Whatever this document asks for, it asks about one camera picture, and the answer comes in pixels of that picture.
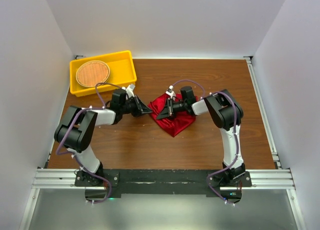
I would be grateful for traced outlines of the red cloth napkin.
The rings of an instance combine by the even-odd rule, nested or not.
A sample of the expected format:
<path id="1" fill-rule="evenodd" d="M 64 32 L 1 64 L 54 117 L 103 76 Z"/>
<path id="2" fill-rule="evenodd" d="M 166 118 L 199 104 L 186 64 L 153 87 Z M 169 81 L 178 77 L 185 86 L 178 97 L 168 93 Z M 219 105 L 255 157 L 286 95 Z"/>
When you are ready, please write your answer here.
<path id="1" fill-rule="evenodd" d="M 178 112 L 174 118 L 157 120 L 158 114 L 163 110 L 165 101 L 169 96 L 164 93 L 151 101 L 147 106 L 152 110 L 149 114 L 155 123 L 172 137 L 177 136 L 196 121 L 196 117 L 187 112 Z"/>

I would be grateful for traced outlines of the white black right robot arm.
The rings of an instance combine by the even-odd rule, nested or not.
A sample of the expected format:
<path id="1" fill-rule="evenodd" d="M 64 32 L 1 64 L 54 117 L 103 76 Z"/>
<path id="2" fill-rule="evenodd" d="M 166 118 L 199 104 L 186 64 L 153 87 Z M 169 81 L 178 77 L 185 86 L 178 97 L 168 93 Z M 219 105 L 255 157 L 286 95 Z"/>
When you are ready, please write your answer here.
<path id="1" fill-rule="evenodd" d="M 164 128 L 171 130 L 172 136 L 188 126 L 188 118 L 194 120 L 201 114 L 210 114 L 220 130 L 223 145 L 222 169 L 215 175 L 221 176 L 226 185 L 235 186 L 246 171 L 239 137 L 244 112 L 229 91 L 224 89 L 198 100 L 191 86 L 182 87 L 179 95 L 170 86 L 162 97 L 163 104 L 154 109 L 154 119 L 166 123 Z"/>

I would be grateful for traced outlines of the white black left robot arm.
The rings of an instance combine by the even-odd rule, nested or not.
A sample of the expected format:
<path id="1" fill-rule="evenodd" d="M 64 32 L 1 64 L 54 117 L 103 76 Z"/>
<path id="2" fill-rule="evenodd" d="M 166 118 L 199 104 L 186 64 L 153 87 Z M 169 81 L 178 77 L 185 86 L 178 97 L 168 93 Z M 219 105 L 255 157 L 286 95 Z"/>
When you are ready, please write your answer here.
<path id="1" fill-rule="evenodd" d="M 54 133 L 54 140 L 59 144 L 55 153 L 70 154 L 80 166 L 80 176 L 92 186 L 109 187 L 103 164 L 91 147 L 95 127 L 118 124 L 125 114 L 140 117 L 152 112 L 130 87 L 114 90 L 111 100 L 103 102 L 102 107 L 69 106 Z"/>

